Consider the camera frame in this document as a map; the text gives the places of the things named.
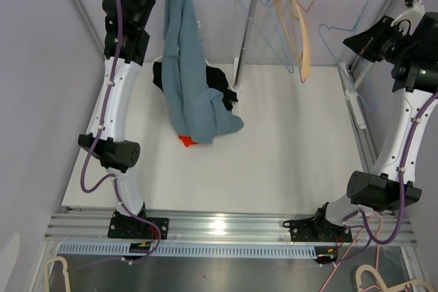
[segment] white wall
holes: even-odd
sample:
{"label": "white wall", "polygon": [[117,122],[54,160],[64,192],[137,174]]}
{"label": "white wall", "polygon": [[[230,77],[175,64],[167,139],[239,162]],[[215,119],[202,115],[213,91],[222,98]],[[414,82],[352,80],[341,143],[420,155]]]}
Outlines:
{"label": "white wall", "polygon": [[69,0],[0,0],[0,245],[21,250],[7,291],[26,291],[99,89],[103,60]]}
{"label": "white wall", "polygon": [[[105,35],[105,13],[101,9],[102,0],[82,0],[101,37]],[[311,0],[303,0],[307,5]],[[364,17],[364,25],[374,21],[384,0],[371,0],[370,9]],[[317,0],[309,19],[309,37],[312,49],[311,61],[314,64],[333,64],[329,52],[318,35],[318,26],[328,25],[352,27],[365,0]],[[211,63],[232,63],[238,55],[245,26],[246,15],[237,0],[194,0],[198,19],[201,21],[205,54]],[[146,30],[151,35],[146,62],[162,54],[163,49],[164,2],[157,0]],[[262,7],[257,10],[256,22],[260,23],[269,39],[273,40],[278,52],[281,52],[274,21],[268,11]],[[347,54],[342,40],[348,35],[343,32],[326,33],[337,55]],[[278,63],[275,55],[254,29],[248,50],[248,63]]]}
{"label": "white wall", "polygon": [[[426,11],[438,12],[438,0],[424,0]],[[402,8],[396,6],[392,17],[401,13]],[[373,113],[367,113],[370,128],[374,136],[377,148],[380,150],[386,135],[386,126],[391,114],[391,78],[392,65],[388,63],[375,64],[370,72],[370,85],[376,90],[377,99],[380,103]],[[371,91],[365,85],[363,95],[372,102]],[[420,252],[425,264],[425,270],[429,280],[438,288],[438,277],[435,275],[438,269],[438,184],[436,166],[438,162],[438,113],[433,113],[428,121],[424,139],[420,147],[416,165],[415,186],[423,189],[420,201],[407,208],[408,216],[412,219]]]}

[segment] black cloth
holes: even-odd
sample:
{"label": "black cloth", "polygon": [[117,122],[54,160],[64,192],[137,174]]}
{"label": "black cloth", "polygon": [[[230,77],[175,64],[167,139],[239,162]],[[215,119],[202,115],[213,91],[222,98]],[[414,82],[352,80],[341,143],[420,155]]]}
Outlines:
{"label": "black cloth", "polygon": [[[211,66],[207,66],[205,73],[209,88],[219,90],[224,94],[222,102],[224,103],[225,108],[228,111],[231,111],[233,109],[232,102],[238,102],[238,99],[237,94],[233,90],[229,89],[229,84],[225,73],[221,69]],[[161,62],[155,62],[153,64],[153,84],[159,89],[163,90]]]}

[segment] floor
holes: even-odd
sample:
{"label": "floor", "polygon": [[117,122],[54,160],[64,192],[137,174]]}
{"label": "floor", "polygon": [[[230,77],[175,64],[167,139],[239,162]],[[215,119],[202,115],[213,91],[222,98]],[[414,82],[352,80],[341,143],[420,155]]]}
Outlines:
{"label": "floor", "polygon": [[[217,65],[229,76],[230,64]],[[245,66],[233,113],[245,127],[212,145],[186,148],[168,120],[161,91],[145,64],[133,91],[127,140],[141,145],[136,166],[148,209],[227,213],[313,214],[346,191],[361,161],[336,68],[313,67],[304,84],[282,66]],[[112,184],[85,195],[81,150],[62,205],[116,206]],[[95,159],[87,185],[105,170]]]}
{"label": "floor", "polygon": [[[76,271],[75,267],[101,257],[66,258],[73,292],[318,292],[333,270],[332,265],[319,268],[311,260],[156,256],[139,265],[111,261]],[[363,264],[375,266],[375,247],[341,265],[324,292],[356,291],[354,273]],[[381,249],[379,272],[388,287],[409,280],[400,248]],[[367,287],[374,284],[368,274],[363,280]],[[59,266],[51,276],[51,291],[63,291]]]}

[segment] clothing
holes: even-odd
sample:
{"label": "clothing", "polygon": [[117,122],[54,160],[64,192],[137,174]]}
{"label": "clothing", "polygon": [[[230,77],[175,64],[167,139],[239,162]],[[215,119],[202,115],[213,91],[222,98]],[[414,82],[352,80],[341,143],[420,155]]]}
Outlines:
{"label": "clothing", "polygon": [[[225,73],[219,68],[207,66],[205,74],[207,76],[207,85],[210,88],[219,90],[224,94],[222,103],[224,103],[227,111],[231,111],[233,109],[232,102],[238,102],[238,99],[237,94],[233,90],[229,89],[229,84]],[[155,62],[153,64],[153,83],[159,89],[163,90],[161,62]]]}
{"label": "clothing", "polygon": [[166,0],[164,35],[163,93],[178,135],[209,144],[214,135],[240,130],[244,123],[227,111],[222,92],[208,88],[192,0]]}

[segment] gray-blue cloth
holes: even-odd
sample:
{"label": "gray-blue cloth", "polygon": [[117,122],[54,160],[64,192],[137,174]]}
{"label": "gray-blue cloth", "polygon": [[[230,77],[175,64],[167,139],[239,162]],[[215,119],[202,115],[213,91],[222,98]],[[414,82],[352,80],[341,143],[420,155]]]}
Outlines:
{"label": "gray-blue cloth", "polygon": [[205,57],[192,0],[166,0],[162,83],[170,122],[179,135],[209,144],[244,123],[225,109],[223,93],[208,88]]}

